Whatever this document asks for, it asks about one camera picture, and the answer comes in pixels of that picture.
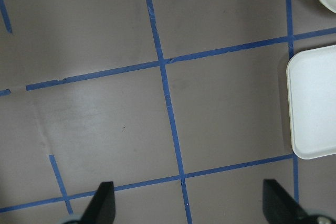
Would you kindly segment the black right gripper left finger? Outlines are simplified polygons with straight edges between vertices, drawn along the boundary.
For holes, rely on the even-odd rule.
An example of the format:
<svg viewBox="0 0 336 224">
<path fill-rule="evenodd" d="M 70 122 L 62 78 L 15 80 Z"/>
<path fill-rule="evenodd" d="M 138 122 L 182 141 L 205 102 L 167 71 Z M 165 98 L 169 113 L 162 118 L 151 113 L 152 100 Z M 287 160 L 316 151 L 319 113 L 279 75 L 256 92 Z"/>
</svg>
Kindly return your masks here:
<svg viewBox="0 0 336 224">
<path fill-rule="evenodd" d="M 116 216 L 113 182 L 102 182 L 79 223 L 113 223 Z"/>
</svg>

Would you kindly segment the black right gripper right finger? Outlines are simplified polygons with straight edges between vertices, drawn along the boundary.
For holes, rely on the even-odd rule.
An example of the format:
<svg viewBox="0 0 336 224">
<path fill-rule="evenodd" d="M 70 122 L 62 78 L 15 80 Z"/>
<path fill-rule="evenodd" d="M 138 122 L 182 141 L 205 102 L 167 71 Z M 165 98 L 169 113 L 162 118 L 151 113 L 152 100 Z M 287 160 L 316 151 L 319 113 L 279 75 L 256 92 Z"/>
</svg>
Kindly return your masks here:
<svg viewBox="0 0 336 224">
<path fill-rule="evenodd" d="M 275 179 L 264 179 L 262 188 L 263 214 L 268 223 L 315 223 L 315 216 L 307 214 Z"/>
</svg>

